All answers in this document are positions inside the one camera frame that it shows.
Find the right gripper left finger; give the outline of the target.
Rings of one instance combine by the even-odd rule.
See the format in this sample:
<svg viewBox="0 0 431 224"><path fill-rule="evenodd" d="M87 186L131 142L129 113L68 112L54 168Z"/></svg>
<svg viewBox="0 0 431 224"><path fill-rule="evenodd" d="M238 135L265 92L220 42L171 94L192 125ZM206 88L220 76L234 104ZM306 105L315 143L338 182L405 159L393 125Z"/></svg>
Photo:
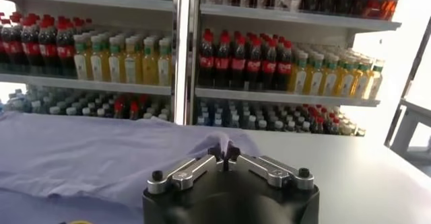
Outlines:
<svg viewBox="0 0 431 224"><path fill-rule="evenodd" d="M197 158L186 158L173 168L152 172L147 181L147 191L150 194L163 194L170 188L188 190L203 174L223 169L224 152L220 146L210 147L207 155Z"/></svg>

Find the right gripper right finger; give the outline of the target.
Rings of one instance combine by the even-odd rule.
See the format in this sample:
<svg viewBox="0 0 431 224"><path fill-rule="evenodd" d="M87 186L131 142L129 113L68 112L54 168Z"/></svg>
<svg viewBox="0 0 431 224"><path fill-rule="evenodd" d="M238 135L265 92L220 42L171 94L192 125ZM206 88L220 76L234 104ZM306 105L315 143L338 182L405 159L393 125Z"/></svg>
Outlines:
<svg viewBox="0 0 431 224"><path fill-rule="evenodd" d="M308 168L296 169L266 155L253 157L231 144L227 148L227 163L229 170L254 173L275 188L283 188L290 182L297 189L314 188L314 176Z"/></svg>

